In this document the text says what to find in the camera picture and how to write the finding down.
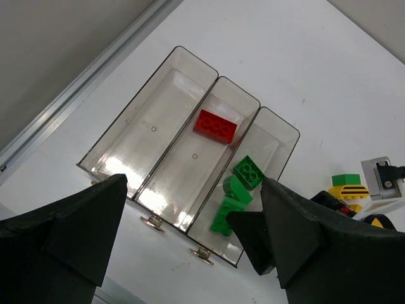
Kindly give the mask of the green lego piece separated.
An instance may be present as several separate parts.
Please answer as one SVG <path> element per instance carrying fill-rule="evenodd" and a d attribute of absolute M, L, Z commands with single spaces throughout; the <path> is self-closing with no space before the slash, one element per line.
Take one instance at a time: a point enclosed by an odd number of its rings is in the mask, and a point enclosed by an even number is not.
<path fill-rule="evenodd" d="M 240 202 L 235 198 L 225 195 L 211 224 L 210 231 L 229 237 L 233 233 L 233 230 L 226 220 L 227 215 L 230 212 L 243 212 L 246 208 L 247 203 Z"/>

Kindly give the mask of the yellow red lego stack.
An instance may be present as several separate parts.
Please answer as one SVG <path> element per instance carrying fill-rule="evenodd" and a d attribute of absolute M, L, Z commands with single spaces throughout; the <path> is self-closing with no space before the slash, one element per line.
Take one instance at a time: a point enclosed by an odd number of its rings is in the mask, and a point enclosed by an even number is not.
<path fill-rule="evenodd" d="M 361 205 L 358 204 L 353 204 L 353 205 L 348 205 L 346 203 L 343 203 L 339 208 L 338 208 L 338 212 L 353 218 L 357 213 L 359 213 L 361 210 L 363 209 L 363 207 Z"/>

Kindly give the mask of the clear container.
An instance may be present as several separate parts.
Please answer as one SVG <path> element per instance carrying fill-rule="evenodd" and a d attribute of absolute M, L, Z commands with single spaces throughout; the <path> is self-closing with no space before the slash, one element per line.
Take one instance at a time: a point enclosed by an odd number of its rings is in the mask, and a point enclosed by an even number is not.
<path fill-rule="evenodd" d="M 223 181 L 226 177 L 235 175 L 233 167 L 246 155 L 249 155 L 261 169 L 265 177 L 278 180 L 282 174 L 300 137 L 299 131 L 266 107 L 261 107 L 254 117 L 245 135 L 237 143 L 225 167 L 220 171 L 204 197 L 202 207 L 199 209 L 192 225 L 187 230 L 188 237 L 198 244 L 197 250 L 192 254 L 208 265 L 212 264 L 211 255 L 216 255 L 237 266 L 244 251 L 236 233 L 229 237 L 210 231 L 211 224 L 220 207 L 225 192 Z M 253 191 L 249 191 L 253 200 L 249 203 L 247 212 L 260 212 L 261 184 Z"/>
<path fill-rule="evenodd" d="M 218 76 L 202 59 L 175 47 L 78 167 L 99 181 L 125 174 L 128 197 L 134 196 Z"/>
<path fill-rule="evenodd" d="M 185 232 L 255 117 L 260 102 L 230 79 L 218 78 L 199 110 L 236 124 L 231 143 L 194 131 L 197 111 L 152 177 L 136 196 L 154 215 Z"/>

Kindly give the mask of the clear container left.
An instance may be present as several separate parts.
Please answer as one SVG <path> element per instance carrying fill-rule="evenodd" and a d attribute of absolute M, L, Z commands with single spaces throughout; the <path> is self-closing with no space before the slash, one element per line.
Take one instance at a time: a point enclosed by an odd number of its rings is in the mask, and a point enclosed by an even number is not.
<path fill-rule="evenodd" d="M 134 196 L 218 76 L 202 59 L 175 47 L 78 167 L 99 181 L 125 174 L 128 197 Z"/>

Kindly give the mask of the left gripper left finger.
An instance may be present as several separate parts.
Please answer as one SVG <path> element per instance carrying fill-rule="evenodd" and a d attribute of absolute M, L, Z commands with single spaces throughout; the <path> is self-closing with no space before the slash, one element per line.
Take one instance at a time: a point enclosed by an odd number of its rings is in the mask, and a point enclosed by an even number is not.
<path fill-rule="evenodd" d="M 91 303 L 102 286 L 127 198 L 115 174 L 1 221 L 1 303 Z"/>

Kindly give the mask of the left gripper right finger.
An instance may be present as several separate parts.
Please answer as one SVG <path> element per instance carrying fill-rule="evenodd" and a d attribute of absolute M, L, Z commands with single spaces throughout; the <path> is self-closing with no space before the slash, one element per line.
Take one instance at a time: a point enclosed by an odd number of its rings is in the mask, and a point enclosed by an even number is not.
<path fill-rule="evenodd" d="M 276 270 L 289 303 L 403 303 L 404 233 L 355 220 L 274 179 L 260 212 L 226 220 L 259 275 Z"/>

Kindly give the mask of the green printed lego brick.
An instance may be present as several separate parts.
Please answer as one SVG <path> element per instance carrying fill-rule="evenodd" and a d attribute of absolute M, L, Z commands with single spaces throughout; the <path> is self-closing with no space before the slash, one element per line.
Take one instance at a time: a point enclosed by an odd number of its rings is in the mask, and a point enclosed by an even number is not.
<path fill-rule="evenodd" d="M 265 177 L 249 155 L 246 155 L 233 167 L 233 173 L 248 191 L 255 190 Z"/>

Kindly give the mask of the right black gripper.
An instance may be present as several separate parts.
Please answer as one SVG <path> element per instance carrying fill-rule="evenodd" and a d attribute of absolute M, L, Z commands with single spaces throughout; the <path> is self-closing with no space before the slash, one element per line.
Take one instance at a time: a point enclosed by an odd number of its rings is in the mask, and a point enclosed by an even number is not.
<path fill-rule="evenodd" d="M 357 209 L 353 209 L 352 206 L 348 205 L 340 199 L 335 198 L 333 195 L 326 191 L 320 191 L 318 194 L 311 198 L 311 201 L 352 219 L 361 210 L 361 207 L 359 205 L 357 205 Z M 360 216 L 359 221 L 375 227 L 389 229 L 392 231 L 396 229 L 392 221 L 386 215 L 381 213 L 374 213 L 367 216 L 362 215 Z"/>

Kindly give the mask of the clear container right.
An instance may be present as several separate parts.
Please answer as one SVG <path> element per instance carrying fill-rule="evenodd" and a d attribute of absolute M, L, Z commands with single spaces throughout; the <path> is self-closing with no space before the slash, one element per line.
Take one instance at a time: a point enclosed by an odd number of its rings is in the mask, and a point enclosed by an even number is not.
<path fill-rule="evenodd" d="M 244 251 L 236 233 L 229 237 L 210 231 L 211 224 L 220 207 L 225 192 L 223 181 L 226 177 L 235 175 L 233 167 L 246 155 L 249 155 L 261 169 L 265 177 L 278 180 L 282 174 L 300 137 L 299 131 L 266 107 L 261 107 L 254 117 L 245 135 L 237 143 L 225 167 L 220 171 L 204 197 L 202 207 L 199 209 L 192 225 L 187 230 L 188 237 L 198 244 L 197 250 L 192 254 L 208 265 L 212 264 L 211 255 L 216 255 L 237 266 Z M 260 212 L 261 184 L 253 191 L 249 191 L 253 200 L 249 203 L 247 212 Z"/>

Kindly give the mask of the aluminium frame rail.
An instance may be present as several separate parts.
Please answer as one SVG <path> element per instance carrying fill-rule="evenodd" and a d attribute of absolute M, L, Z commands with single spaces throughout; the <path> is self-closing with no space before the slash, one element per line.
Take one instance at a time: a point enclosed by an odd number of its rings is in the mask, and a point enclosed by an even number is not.
<path fill-rule="evenodd" d="M 43 134 L 50 136 L 64 121 L 68 108 L 79 105 L 77 98 L 90 87 L 105 69 L 116 61 L 130 45 L 135 48 L 180 5 L 180 1 L 154 1 L 140 17 L 126 28 L 83 72 L 59 93 L 13 140 L 1 151 L 1 177 L 10 173 L 27 150 L 35 150 L 34 143 Z"/>

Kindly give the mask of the clear container middle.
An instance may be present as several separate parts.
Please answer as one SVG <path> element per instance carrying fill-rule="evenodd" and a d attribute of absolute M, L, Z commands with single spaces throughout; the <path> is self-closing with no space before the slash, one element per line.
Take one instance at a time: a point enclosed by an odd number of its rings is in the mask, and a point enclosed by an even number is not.
<path fill-rule="evenodd" d="M 236 124 L 231 143 L 194 131 L 197 111 L 152 177 L 136 196 L 154 215 L 185 232 L 255 117 L 260 102 L 230 79 L 218 78 L 199 110 Z"/>

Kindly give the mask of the green rounded lego brick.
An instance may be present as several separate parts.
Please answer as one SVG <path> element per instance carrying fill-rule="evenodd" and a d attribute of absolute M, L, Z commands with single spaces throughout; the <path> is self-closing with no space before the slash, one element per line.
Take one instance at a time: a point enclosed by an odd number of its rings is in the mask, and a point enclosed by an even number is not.
<path fill-rule="evenodd" d="M 243 186 L 236 175 L 231 175 L 225 178 L 223 181 L 223 190 L 226 197 L 238 201 L 244 207 L 247 207 L 253 200 L 249 191 Z"/>

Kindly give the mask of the green yellow striped lego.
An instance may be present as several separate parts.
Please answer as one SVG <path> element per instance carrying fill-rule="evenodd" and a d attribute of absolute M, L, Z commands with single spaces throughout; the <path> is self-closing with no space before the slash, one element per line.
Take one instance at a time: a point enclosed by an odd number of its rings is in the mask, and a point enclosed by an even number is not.
<path fill-rule="evenodd" d="M 368 188 L 361 184 L 359 174 L 333 175 L 328 192 L 338 200 L 358 200 L 370 196 Z"/>

